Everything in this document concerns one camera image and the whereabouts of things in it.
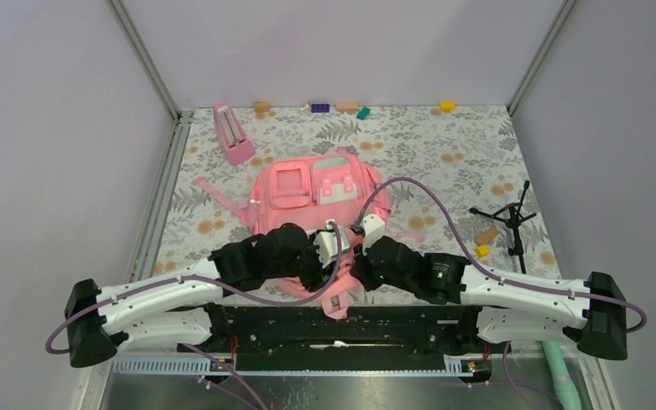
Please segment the pink student backpack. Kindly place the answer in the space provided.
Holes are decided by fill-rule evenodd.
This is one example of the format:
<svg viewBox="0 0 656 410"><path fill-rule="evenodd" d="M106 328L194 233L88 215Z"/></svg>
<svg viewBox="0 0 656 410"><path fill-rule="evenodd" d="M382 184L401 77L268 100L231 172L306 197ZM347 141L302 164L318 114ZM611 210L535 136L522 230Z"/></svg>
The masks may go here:
<svg viewBox="0 0 656 410"><path fill-rule="evenodd" d="M266 234L285 223L305 231L325 228L333 220L348 227L357 219L376 214L387 221L392 203L386 191L368 197L382 176L344 148L330 155L281 160L255 179L249 196L234 202L203 178L196 184L235 214L254 234Z"/></svg>

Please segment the yellow marker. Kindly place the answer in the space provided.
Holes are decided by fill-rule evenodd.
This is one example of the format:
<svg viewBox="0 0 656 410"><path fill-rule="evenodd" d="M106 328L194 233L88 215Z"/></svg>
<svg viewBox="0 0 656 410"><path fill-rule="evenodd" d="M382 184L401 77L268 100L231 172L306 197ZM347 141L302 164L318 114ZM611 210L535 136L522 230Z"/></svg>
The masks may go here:
<svg viewBox="0 0 656 410"><path fill-rule="evenodd" d="M488 256L490 253L490 249L487 245L479 245L475 249L475 254L478 258L483 258Z"/></svg>

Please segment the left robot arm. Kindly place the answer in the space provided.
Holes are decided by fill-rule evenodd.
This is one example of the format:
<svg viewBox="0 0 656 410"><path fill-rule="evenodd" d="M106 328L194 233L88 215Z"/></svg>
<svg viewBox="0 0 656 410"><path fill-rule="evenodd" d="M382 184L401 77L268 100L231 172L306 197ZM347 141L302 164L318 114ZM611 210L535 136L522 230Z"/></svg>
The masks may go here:
<svg viewBox="0 0 656 410"><path fill-rule="evenodd" d="M311 234L287 223L267 234L228 243L177 272L119 286L85 279L72 288L64 320L47 336L48 354L66 354L73 368L101 364L121 350L202 343L219 351L231 339L229 325L207 313L184 319L176 311L239 295L270 307L301 307L325 295L337 281L350 242L330 220ZM254 295L267 280L305 279L308 296L280 302Z"/></svg>

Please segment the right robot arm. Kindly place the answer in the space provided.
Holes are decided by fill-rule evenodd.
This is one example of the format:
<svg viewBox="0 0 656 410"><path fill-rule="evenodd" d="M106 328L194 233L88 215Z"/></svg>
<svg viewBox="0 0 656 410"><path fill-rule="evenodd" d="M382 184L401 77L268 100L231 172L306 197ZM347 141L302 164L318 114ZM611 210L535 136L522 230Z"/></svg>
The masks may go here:
<svg viewBox="0 0 656 410"><path fill-rule="evenodd" d="M388 186L366 199L350 227L363 238L351 273L366 290L388 285L432 304L475 307L475 319L455 330L469 352L486 343L572 341L587 355L627 360L628 335L647 324L647 314L627 301L613 276L552 280L487 268L464 244L461 255L420 254L389 237L384 220L368 211Z"/></svg>

